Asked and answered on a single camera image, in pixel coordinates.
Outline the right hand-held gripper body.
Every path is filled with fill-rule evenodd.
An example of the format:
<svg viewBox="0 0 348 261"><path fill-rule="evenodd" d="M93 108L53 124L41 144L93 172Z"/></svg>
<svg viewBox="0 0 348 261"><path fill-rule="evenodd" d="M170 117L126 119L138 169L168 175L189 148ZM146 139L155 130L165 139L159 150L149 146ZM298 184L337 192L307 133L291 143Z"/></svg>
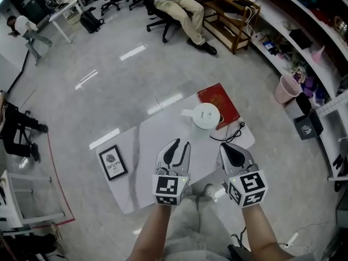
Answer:
<svg viewBox="0 0 348 261"><path fill-rule="evenodd" d="M240 208L260 204L268 191L264 171L260 170L257 164L250 165L235 176L228 175L225 183L226 193Z"/></svg>

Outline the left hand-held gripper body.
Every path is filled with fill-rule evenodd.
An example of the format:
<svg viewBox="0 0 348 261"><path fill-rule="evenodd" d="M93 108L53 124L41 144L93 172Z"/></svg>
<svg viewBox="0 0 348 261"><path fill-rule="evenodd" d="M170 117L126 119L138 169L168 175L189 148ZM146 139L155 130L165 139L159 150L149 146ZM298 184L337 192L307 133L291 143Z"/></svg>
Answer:
<svg viewBox="0 0 348 261"><path fill-rule="evenodd" d="M152 177L152 194L156 204L178 206L184 198L190 181L188 172L158 168Z"/></svg>

